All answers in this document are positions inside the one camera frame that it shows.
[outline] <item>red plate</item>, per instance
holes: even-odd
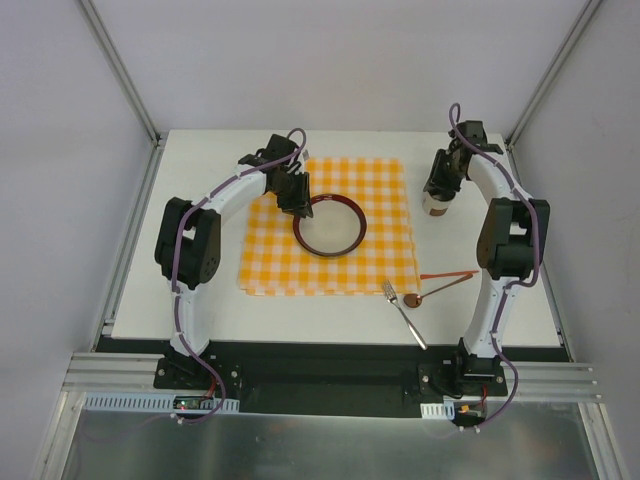
[[[313,197],[311,205],[313,218],[293,219],[293,233],[305,250],[321,257],[339,257],[362,243],[367,219],[353,200],[324,193]]]

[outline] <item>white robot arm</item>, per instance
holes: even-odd
[[[203,290],[220,263],[221,227],[225,221],[266,192],[276,195],[278,207],[285,213],[303,218],[313,216],[309,174],[304,168],[306,152],[305,158],[298,159],[303,147],[304,140],[298,147],[289,137],[273,135],[265,149],[238,162],[235,177],[198,204],[179,198],[167,203],[155,260],[169,282],[175,319],[175,334],[170,343],[178,354],[199,356],[209,344]],[[287,158],[290,161],[280,163]],[[184,231],[192,229],[195,229],[192,238],[183,236]],[[179,250],[177,262],[176,250]]]
[[[452,141],[438,150],[424,187],[423,208],[429,215],[444,215],[465,179],[478,186],[489,207],[476,250],[483,269],[478,303],[451,367],[435,380],[446,383],[448,392],[462,394],[465,385],[504,378],[502,336],[518,290],[533,283],[525,280],[532,272],[535,277],[542,260],[549,204],[532,199],[513,180],[503,166],[506,156],[487,142],[482,122],[452,125]]]

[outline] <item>silver fork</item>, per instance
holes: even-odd
[[[402,308],[398,303],[398,296],[396,295],[396,291],[391,286],[391,282],[389,282],[389,280],[385,280],[384,282],[382,282],[382,290],[384,291],[384,294],[387,297],[387,301],[391,305],[396,307],[398,311],[402,314],[404,321],[407,322],[407,327],[409,327],[409,331],[413,335],[413,338],[416,339],[416,342],[418,342],[418,345],[420,345],[420,347],[423,350],[426,350],[427,342],[424,341],[424,338],[422,338],[422,335],[420,335],[420,332],[418,332],[418,329],[413,325],[413,323],[411,323],[411,320],[409,320],[409,317],[407,317],[407,315],[402,311]]]

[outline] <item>white cable clip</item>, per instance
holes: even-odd
[[[240,165],[236,166],[236,168],[233,169],[233,174],[236,176],[236,178],[238,180],[240,180],[242,178],[242,172],[244,172],[244,170],[240,169]]]

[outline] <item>yellow checkered cloth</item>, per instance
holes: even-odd
[[[419,290],[404,169],[397,159],[313,158],[311,195],[335,193],[355,201],[367,217],[364,240],[337,258],[312,255],[293,235],[292,217],[272,194],[255,200],[238,285],[250,295],[379,294],[385,278],[398,293]]]

